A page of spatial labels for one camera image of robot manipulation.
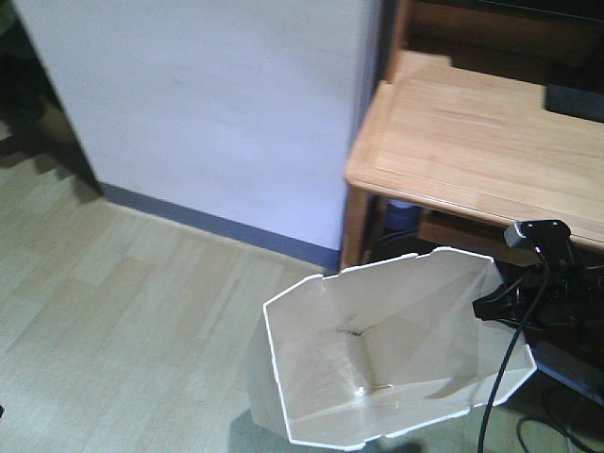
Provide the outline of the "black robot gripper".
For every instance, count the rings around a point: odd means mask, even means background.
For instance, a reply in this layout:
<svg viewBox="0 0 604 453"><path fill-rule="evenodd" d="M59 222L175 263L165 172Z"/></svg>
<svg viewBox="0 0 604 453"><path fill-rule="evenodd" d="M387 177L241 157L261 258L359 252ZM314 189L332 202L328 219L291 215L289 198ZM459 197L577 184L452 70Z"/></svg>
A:
<svg viewBox="0 0 604 453"><path fill-rule="evenodd" d="M567 326L583 318L576 276L545 278L545 272L526 273L514 283L500 284L472 302L482 321L520 322L530 308L526 327L545 329Z"/></svg>

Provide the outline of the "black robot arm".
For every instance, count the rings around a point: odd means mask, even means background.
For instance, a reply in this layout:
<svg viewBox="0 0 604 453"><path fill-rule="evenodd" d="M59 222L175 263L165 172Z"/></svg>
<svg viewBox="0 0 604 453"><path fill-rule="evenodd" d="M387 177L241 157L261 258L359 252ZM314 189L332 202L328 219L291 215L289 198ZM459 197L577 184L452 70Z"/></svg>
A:
<svg viewBox="0 0 604 453"><path fill-rule="evenodd" d="M603 268L545 274L545 266L513 268L493 292L473 302L475 316L535 330L579 327L603 319Z"/></svg>

